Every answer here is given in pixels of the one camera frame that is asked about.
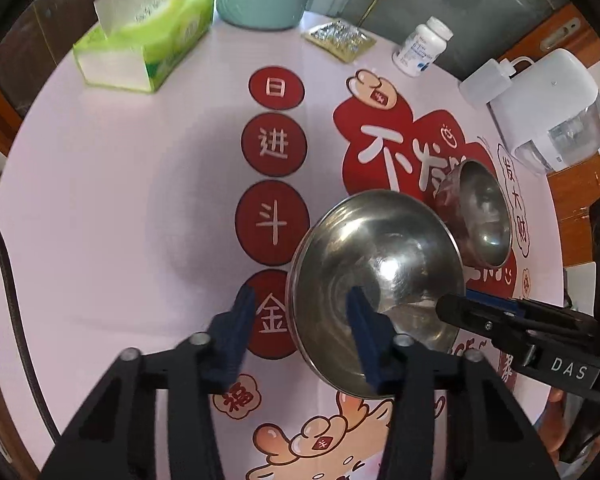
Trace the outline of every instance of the black cable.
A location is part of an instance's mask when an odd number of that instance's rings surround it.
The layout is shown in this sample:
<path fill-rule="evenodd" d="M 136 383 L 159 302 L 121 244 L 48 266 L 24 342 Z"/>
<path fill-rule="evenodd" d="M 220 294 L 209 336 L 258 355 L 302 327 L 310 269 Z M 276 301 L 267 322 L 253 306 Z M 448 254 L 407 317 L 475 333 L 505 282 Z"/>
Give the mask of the black cable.
<path fill-rule="evenodd" d="M 40 383 L 36 376 L 36 371 L 31 361 L 31 355 L 29 354 L 29 347 L 27 346 L 27 338 L 24 335 L 24 328 L 22 326 L 22 317 L 20 316 L 20 308 L 18 307 L 18 297 L 16 295 L 16 283 L 13 279 L 13 271 L 11 270 L 11 262 L 9 260 L 9 253 L 7 252 L 7 246 L 4 243 L 2 234 L 0 232 L 0 271 L 2 272 L 2 281 L 4 282 L 4 291 L 7 297 L 7 305 L 9 306 L 9 315 L 11 317 L 11 326 L 13 327 L 13 335 L 16 338 L 16 345 L 18 346 L 18 354 L 20 354 L 20 360 L 22 361 L 22 367 L 24 368 L 24 374 L 27 377 L 27 383 L 29 383 L 29 389 L 33 395 L 33 400 L 38 407 L 40 417 L 45 423 L 46 430 L 49 432 L 51 439 L 54 444 L 60 439 L 60 433 L 56 424 L 51 417 L 51 412 L 46 405 L 45 397 L 42 395 L 40 389 Z"/>

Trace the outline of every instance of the screw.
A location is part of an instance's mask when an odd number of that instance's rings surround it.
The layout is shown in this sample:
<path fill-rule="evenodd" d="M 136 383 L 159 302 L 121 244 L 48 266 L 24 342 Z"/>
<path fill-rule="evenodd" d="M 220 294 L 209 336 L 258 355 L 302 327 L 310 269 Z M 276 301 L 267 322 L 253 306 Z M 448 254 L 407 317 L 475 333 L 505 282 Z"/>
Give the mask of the screw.
<path fill-rule="evenodd" d="M 478 363 L 484 359 L 484 355 L 479 350 L 475 348 L 469 348 L 462 354 L 465 359 L 471 361 L 472 363 Z"/>
<path fill-rule="evenodd" d="M 206 332 L 196 332 L 189 338 L 189 342 L 192 345 L 196 346 L 204 346 L 209 344 L 211 341 L 211 336 Z"/>
<path fill-rule="evenodd" d="M 396 346 L 411 346 L 416 340 L 409 334 L 397 334 L 394 336 L 394 345 Z"/>
<path fill-rule="evenodd" d="M 137 348 L 125 348 L 120 352 L 120 359 L 123 361 L 133 361 L 140 357 L 140 351 Z"/>

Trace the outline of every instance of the white bottle cap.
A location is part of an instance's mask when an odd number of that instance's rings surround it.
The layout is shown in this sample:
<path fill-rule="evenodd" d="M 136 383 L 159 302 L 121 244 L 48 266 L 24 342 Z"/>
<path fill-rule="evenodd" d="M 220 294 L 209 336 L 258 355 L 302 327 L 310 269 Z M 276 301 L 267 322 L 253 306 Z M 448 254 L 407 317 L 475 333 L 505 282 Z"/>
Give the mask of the white bottle cap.
<path fill-rule="evenodd" d="M 427 20 L 427 27 L 429 27 L 433 32 L 440 36 L 445 41 L 449 41 L 453 37 L 453 33 L 451 29 L 448 28 L 444 23 L 442 23 L 439 19 L 431 16 Z"/>
<path fill-rule="evenodd" d="M 511 77 L 512 75 L 516 75 L 516 69 L 513 66 L 513 63 L 510 62 L 507 58 L 503 59 L 500 62 L 500 71 L 503 75 L 507 77 Z"/>

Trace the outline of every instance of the gold packet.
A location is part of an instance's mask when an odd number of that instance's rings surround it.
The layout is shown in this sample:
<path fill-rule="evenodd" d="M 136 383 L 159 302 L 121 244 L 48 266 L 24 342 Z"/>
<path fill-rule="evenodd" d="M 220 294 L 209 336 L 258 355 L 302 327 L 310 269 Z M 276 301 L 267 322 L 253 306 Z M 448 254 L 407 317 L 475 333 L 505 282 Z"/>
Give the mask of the gold packet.
<path fill-rule="evenodd" d="M 350 63 L 376 44 L 374 38 L 343 20 L 318 25 L 302 35 L 345 63 Z"/>

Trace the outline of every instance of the white plastic bottle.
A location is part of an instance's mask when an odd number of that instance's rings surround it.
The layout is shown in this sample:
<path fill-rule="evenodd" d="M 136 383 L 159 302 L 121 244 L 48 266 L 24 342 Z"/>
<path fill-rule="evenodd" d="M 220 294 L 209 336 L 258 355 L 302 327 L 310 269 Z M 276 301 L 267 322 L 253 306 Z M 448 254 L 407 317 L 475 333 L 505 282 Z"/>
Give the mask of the white plastic bottle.
<path fill-rule="evenodd" d="M 402 48 L 394 52 L 394 63 L 406 75 L 417 77 L 445 51 L 446 42 L 452 37 L 451 30 L 431 16 L 426 25 L 418 25 Z"/>

